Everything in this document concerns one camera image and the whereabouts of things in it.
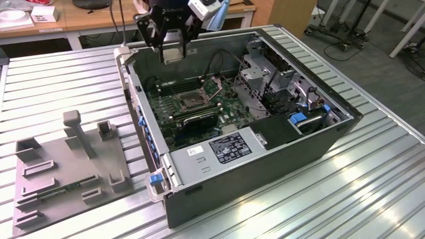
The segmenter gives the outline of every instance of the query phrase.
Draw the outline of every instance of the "black cable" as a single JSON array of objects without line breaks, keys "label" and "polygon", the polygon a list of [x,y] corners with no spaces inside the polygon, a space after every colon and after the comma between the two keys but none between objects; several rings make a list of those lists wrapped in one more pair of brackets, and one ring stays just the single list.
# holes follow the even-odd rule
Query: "black cable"
[{"label": "black cable", "polygon": [[346,7],[346,4],[349,3],[349,1],[350,1],[350,0],[346,0],[346,2],[343,3],[343,6],[342,6],[341,12],[339,12],[339,14],[338,14],[338,19],[337,19],[337,20],[339,20],[339,17],[341,17],[341,15],[342,15],[342,12],[343,12],[343,10],[345,10],[345,7]]},{"label": "black cable", "polygon": [[122,20],[122,45],[126,45],[126,40],[125,40],[125,21],[124,21],[124,11],[122,11],[121,0],[118,0],[118,3],[120,3],[120,12],[121,12],[121,20]]},{"label": "black cable", "polygon": [[350,60],[350,59],[362,51],[362,49],[359,49],[359,50],[358,50],[350,57],[347,57],[346,59],[333,58],[331,56],[329,56],[326,50],[329,49],[329,47],[331,47],[331,46],[334,46],[334,45],[337,45],[337,44],[339,44],[339,43],[341,43],[341,42],[335,42],[335,43],[330,44],[329,46],[326,46],[326,48],[323,49],[323,53],[325,53],[325,55],[326,55],[331,60],[335,60],[335,61],[347,61],[347,60]]},{"label": "black cable", "polygon": [[85,36],[86,38],[90,38],[90,39],[96,39],[100,37],[100,33],[97,34],[97,36]]},{"label": "black cable", "polygon": [[421,66],[421,64],[417,62],[417,60],[410,56],[410,59],[417,64],[417,66],[421,68],[421,70],[425,72],[425,68]]},{"label": "black cable", "polygon": [[110,40],[109,42],[104,45],[104,44],[100,44],[98,42],[93,41],[89,37],[86,36],[82,36],[85,38],[85,40],[88,40],[89,42],[97,44],[97,46],[109,46],[109,44],[112,43],[113,41],[113,37],[114,37],[114,32],[112,33],[112,37],[110,37]]},{"label": "black cable", "polygon": [[112,0],[109,0],[109,14],[110,14],[112,23],[114,26],[114,31],[118,33],[120,31],[118,31],[117,23],[114,21],[113,12],[112,12]]},{"label": "black cable", "polygon": [[409,66],[407,66],[407,59],[410,58],[410,59],[414,61],[414,63],[415,63],[415,64],[418,65],[418,67],[421,68],[422,73],[423,73],[423,67],[419,65],[419,63],[415,61],[415,59],[411,57],[410,54],[406,53],[406,55],[409,56],[409,57],[405,57],[405,60],[403,60],[406,70],[407,70],[419,80],[425,81],[425,79],[423,79],[423,76],[425,76],[425,75],[423,75],[423,76],[418,75],[418,74],[409,68]]},{"label": "black cable", "polygon": [[323,19],[321,17],[321,14],[319,14],[319,8],[317,8],[317,13],[318,13],[318,18],[319,18],[319,23],[318,23],[318,27],[321,27],[322,29],[325,29],[325,24],[323,24]]},{"label": "black cable", "polygon": [[250,109],[253,109],[254,111],[263,111],[263,112],[266,112],[267,110],[259,110],[259,109],[255,109],[255,108],[253,108],[253,107],[250,107],[250,106],[246,106],[247,108],[250,108]]},{"label": "black cable", "polygon": [[239,58],[238,58],[231,52],[229,52],[227,50],[219,49],[219,50],[217,50],[217,51],[211,54],[210,60],[209,60],[209,62],[207,62],[207,67],[206,67],[206,69],[205,69],[203,76],[202,76],[203,79],[206,78],[206,75],[207,75],[207,73],[210,72],[210,67],[211,67],[213,59],[214,59],[214,57],[215,57],[221,52],[229,54],[229,55],[238,61],[238,63],[239,63],[241,65],[245,65],[245,66],[246,66],[246,64],[242,63],[242,61],[239,60]]},{"label": "black cable", "polygon": [[269,88],[269,86],[271,85],[273,81],[274,81],[274,78],[275,78],[275,75],[278,73],[278,69],[275,68],[274,72],[273,72],[273,75],[271,75],[271,79],[269,80],[269,82],[266,83],[265,85],[265,88],[263,88],[263,91],[266,91],[266,89]]}]

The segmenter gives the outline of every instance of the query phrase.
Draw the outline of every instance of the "motherboard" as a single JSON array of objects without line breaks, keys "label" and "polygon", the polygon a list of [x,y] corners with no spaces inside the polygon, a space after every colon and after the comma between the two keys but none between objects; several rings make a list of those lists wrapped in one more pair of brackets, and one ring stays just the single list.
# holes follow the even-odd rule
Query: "motherboard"
[{"label": "motherboard", "polygon": [[235,131],[254,121],[234,92],[234,78],[154,81],[147,99],[170,151]]}]

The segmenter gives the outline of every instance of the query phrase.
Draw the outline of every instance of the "slotted aluminum surface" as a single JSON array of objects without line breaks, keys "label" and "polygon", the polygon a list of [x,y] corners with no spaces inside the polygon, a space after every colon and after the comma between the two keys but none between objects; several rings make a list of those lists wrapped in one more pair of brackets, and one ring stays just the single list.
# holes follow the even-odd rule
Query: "slotted aluminum surface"
[{"label": "slotted aluminum surface", "polygon": [[70,109],[85,130],[105,119],[118,126],[137,192],[25,238],[423,237],[423,136],[282,28],[263,30],[365,115],[325,156],[170,230],[142,182],[147,167],[112,61],[116,46],[12,59],[0,82],[0,238],[12,237],[13,142],[33,133],[40,142],[64,137],[60,115]]}]

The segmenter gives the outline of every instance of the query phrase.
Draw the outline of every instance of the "wooden desk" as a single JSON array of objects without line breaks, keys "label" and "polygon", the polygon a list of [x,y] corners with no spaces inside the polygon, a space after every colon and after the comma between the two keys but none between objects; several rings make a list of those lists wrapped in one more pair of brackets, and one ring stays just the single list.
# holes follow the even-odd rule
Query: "wooden desk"
[{"label": "wooden desk", "polygon": [[[116,31],[108,8],[93,10],[93,12],[89,13],[89,10],[77,8],[72,0],[56,0],[53,5],[57,7],[60,13],[58,21],[52,23],[34,23],[34,27],[1,32],[0,45],[66,38],[72,50],[80,50],[82,49],[78,39],[80,36]],[[135,30],[133,15],[138,12],[133,0],[122,0],[122,11],[125,30]],[[237,3],[229,6],[225,18],[242,18],[239,27],[250,27],[254,11],[255,6],[246,6],[242,3]],[[112,12],[118,31],[121,31],[122,21],[117,0],[113,0]]]},{"label": "wooden desk", "polygon": [[317,0],[250,0],[257,6],[251,26],[281,24],[301,39]]},{"label": "wooden desk", "polygon": [[[96,29],[113,26],[109,8],[94,10],[90,14],[88,14],[88,10],[80,9],[72,4],[72,0],[65,0],[62,7],[68,31]],[[133,5],[133,0],[122,0],[122,12],[125,26],[134,24],[133,15],[138,14],[138,12]],[[114,0],[112,4],[112,13],[117,25],[121,26],[122,20],[117,0]]]},{"label": "wooden desk", "polygon": [[58,11],[57,22],[34,22],[34,27],[12,31],[0,32],[0,45],[24,41],[37,41],[54,38],[62,38],[66,31],[66,22],[64,17],[62,1],[57,0],[53,4]]}]

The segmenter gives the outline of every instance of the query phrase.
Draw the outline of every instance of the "gray floor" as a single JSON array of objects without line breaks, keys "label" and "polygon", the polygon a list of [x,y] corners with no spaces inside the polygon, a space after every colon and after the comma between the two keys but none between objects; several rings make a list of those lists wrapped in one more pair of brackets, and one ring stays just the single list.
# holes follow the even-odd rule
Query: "gray floor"
[{"label": "gray floor", "polygon": [[[318,0],[318,6],[327,8],[331,0]],[[341,0],[335,8],[339,13],[345,1]],[[353,21],[359,11],[357,2],[347,21]],[[359,24],[365,29],[375,10],[369,8]],[[422,133],[425,134],[425,81],[418,79],[406,69],[403,55],[389,58],[394,46],[403,37],[399,32],[403,24],[386,15],[382,15],[371,32],[367,34],[370,42],[365,49],[345,62],[327,58],[323,48],[337,40],[319,33],[303,36],[305,44],[337,67],[337,69],[382,102],[382,104]],[[418,33],[413,41],[423,37]],[[351,48],[342,52],[335,47],[329,48],[327,54],[337,59],[347,58],[358,49]]]}]

